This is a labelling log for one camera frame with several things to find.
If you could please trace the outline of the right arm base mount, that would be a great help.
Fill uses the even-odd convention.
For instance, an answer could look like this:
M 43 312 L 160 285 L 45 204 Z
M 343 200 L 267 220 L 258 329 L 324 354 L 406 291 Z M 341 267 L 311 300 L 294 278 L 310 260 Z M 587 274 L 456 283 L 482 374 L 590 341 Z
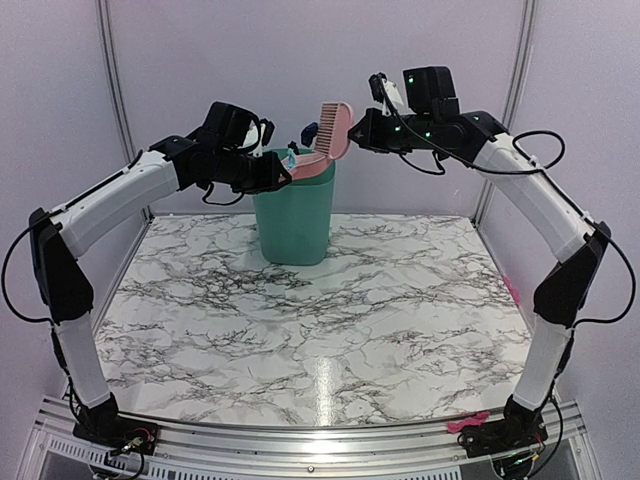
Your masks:
M 542 418 L 542 408 L 528 409 L 512 396 L 503 409 L 503 418 L 481 426 L 464 427 L 457 442 L 468 458 L 499 454 L 543 443 L 548 433 Z

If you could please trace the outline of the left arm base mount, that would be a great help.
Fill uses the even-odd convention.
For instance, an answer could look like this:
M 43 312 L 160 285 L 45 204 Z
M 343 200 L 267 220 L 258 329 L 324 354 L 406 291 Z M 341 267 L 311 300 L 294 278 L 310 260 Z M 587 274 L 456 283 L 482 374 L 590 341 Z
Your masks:
M 158 433 L 156 423 L 122 416 L 114 396 L 93 408 L 76 408 L 73 436 L 81 440 L 120 451 L 131 445 L 138 453 L 152 455 Z

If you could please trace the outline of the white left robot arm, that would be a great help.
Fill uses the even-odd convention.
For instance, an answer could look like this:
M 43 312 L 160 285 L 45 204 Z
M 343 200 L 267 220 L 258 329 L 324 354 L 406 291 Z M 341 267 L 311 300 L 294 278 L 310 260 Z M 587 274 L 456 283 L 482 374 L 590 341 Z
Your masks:
M 277 154 L 264 152 L 273 122 L 223 102 L 186 136 L 166 137 L 126 167 L 54 211 L 29 218 L 34 273 L 50 312 L 54 349 L 80 404 L 79 422 L 106 445 L 125 438 L 126 423 L 99 362 L 92 333 L 93 287 L 78 260 L 104 235 L 151 203 L 193 185 L 227 185 L 254 195 L 288 185 Z

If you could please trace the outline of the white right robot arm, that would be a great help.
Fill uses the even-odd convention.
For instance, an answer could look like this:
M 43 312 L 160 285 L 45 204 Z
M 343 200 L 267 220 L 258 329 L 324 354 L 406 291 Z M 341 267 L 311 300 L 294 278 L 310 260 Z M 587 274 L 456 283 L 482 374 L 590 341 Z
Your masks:
M 369 86 L 378 107 L 367 109 L 349 139 L 375 153 L 402 156 L 432 151 L 436 161 L 453 158 L 478 172 L 529 221 L 556 260 L 534 292 L 536 324 L 525 367 L 509 397 L 495 438 L 515 448 L 529 437 L 570 355 L 579 310 L 609 243 L 605 223 L 596 224 L 551 179 L 546 167 L 516 144 L 509 130 L 485 111 L 463 113 L 446 67 L 404 71 L 410 114 L 385 74 Z

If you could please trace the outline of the pink plastic dustpan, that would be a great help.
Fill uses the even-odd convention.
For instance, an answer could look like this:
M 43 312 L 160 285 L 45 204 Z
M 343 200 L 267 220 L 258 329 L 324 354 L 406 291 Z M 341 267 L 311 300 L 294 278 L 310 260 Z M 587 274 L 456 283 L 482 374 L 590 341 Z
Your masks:
M 311 152 L 297 155 L 297 166 L 292 171 L 287 171 L 293 181 L 306 180 L 323 174 L 334 162 L 334 158 Z

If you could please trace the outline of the pink hand brush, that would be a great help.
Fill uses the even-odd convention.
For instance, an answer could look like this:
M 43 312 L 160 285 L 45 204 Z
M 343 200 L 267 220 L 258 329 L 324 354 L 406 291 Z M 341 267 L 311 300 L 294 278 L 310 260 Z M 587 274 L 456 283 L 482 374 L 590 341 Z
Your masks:
M 353 108 L 344 102 L 324 102 L 321 106 L 318 132 L 313 151 L 331 160 L 342 158 L 348 151 L 348 132 L 353 126 Z

